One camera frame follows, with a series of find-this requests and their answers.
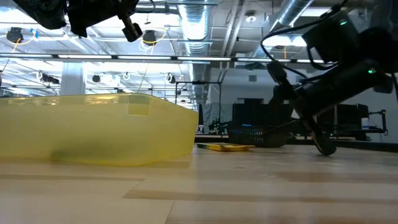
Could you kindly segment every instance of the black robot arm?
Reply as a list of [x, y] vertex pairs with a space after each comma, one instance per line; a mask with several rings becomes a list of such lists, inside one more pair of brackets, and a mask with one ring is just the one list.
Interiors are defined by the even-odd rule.
[[[333, 154], [336, 147], [314, 120], [316, 115], [368, 88], [391, 93], [392, 84], [398, 86], [394, 76], [394, 72], [398, 72], [398, 55], [383, 52], [398, 50], [398, 42], [382, 27], [371, 27], [358, 33], [348, 15], [340, 10], [342, 6], [335, 6], [318, 21], [278, 30], [263, 38], [312, 26], [303, 39], [312, 65], [327, 70], [323, 75], [303, 79], [298, 87], [292, 86], [284, 70], [286, 66], [274, 60], [264, 47], [263, 50], [273, 59], [267, 65], [270, 75], [282, 87], [284, 98], [293, 105], [305, 127], [312, 132], [318, 150], [325, 156]], [[312, 48], [328, 67], [315, 64], [310, 55]]]
[[87, 37], [87, 27], [118, 16], [124, 23], [123, 33], [127, 41], [133, 42], [142, 35], [138, 24], [130, 20], [139, 0], [69, 0], [69, 5], [67, 0], [14, 0], [14, 2], [47, 29], [65, 27], [67, 14], [71, 31], [81, 37]]

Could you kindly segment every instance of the yellow object on floor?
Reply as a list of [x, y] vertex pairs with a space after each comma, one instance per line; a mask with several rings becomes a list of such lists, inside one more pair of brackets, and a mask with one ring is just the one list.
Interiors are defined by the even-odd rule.
[[189, 154], [198, 114], [145, 94], [0, 99], [0, 159], [137, 166]]
[[198, 144], [198, 147], [221, 152], [239, 152], [248, 151], [250, 148], [255, 146], [243, 146], [237, 144]]

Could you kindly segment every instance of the wooden table surface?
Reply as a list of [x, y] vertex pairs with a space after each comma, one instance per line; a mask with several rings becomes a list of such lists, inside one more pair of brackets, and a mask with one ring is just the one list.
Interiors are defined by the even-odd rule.
[[0, 224], [398, 223], [398, 154], [313, 146], [141, 167], [0, 161]]

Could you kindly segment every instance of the fluorescent light fixture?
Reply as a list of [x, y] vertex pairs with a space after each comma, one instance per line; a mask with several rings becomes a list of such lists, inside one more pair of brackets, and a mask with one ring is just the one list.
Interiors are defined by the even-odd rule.
[[14, 83], [13, 81], [6, 80], [5, 78], [2, 79], [2, 82], [3, 82], [3, 83], [10, 84], [10, 85], [16, 85], [16, 83]]
[[239, 62], [271, 62], [268, 58], [238, 58]]
[[177, 40], [179, 44], [213, 44], [213, 41], [205, 40]]
[[45, 55], [45, 54], [0, 54], [0, 57], [52, 58], [52, 55]]
[[58, 55], [60, 58], [112, 59], [110, 55]]
[[264, 40], [262, 44], [267, 47], [290, 46], [292, 41], [290, 41], [290, 37], [286, 35], [277, 35]]
[[330, 11], [329, 7], [308, 7], [301, 16], [320, 17], [322, 14]]
[[[324, 63], [322, 60], [313, 60], [315, 63]], [[298, 59], [297, 63], [311, 63], [309, 59]]]
[[292, 40], [292, 45], [296, 47], [306, 47], [307, 43], [301, 36], [294, 37]]
[[310, 63], [311, 61], [309, 59], [298, 59], [298, 63]]
[[18, 88], [10, 88], [10, 90], [17, 94], [29, 95], [29, 92], [26, 90], [21, 90]]
[[290, 62], [290, 59], [276, 59], [278, 62]]
[[223, 61], [229, 62], [231, 58], [226, 57], [177, 57], [177, 60], [198, 60], [198, 61]]
[[133, 59], [133, 60], [171, 60], [171, 57], [164, 56], [118, 56], [118, 59]]

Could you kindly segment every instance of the metal frame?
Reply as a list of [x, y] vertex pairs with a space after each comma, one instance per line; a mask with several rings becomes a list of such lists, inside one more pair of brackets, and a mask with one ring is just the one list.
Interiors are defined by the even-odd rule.
[[[0, 52], [1, 58], [61, 62], [144, 62], [144, 63], [192, 63], [192, 62], [246, 62], [269, 63], [269, 58], [248, 57], [195, 57], [175, 55], [93, 55], [93, 54], [31, 54]], [[276, 59], [281, 63], [310, 63], [307, 59]]]
[[192, 85], [206, 85], [206, 84], [217, 84], [220, 88], [220, 92], [218, 94], [218, 120], [221, 122], [221, 82], [202, 82], [202, 81], [193, 81], [193, 82], [175, 82], [175, 104], [177, 104], [177, 92], [178, 92], [178, 84], [192, 84]]

